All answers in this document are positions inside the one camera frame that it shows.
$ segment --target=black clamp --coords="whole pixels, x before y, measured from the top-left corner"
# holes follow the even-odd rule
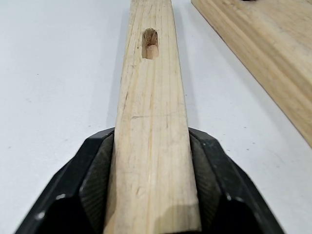
[[[283,234],[253,182],[207,133],[189,128],[203,234]],[[101,234],[114,128],[85,140],[16,234]]]

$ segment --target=wooden handle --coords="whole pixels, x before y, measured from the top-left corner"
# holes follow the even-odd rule
[[[170,0],[133,0],[104,233],[200,230]]]

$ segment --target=white table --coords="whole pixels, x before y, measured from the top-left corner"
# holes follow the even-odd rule
[[[312,232],[312,150],[189,0],[173,0],[189,126],[216,137],[287,233]],[[113,127],[130,0],[0,1],[0,233]]]

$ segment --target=wooden stick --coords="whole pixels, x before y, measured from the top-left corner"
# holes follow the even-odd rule
[[[192,3],[312,146],[312,1]]]
[[[133,0],[104,233],[200,230],[170,0]]]

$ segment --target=drilled hole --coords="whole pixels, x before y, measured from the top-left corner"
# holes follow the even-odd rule
[[[153,28],[148,28],[142,35],[142,58],[155,59],[158,57],[158,34]]]

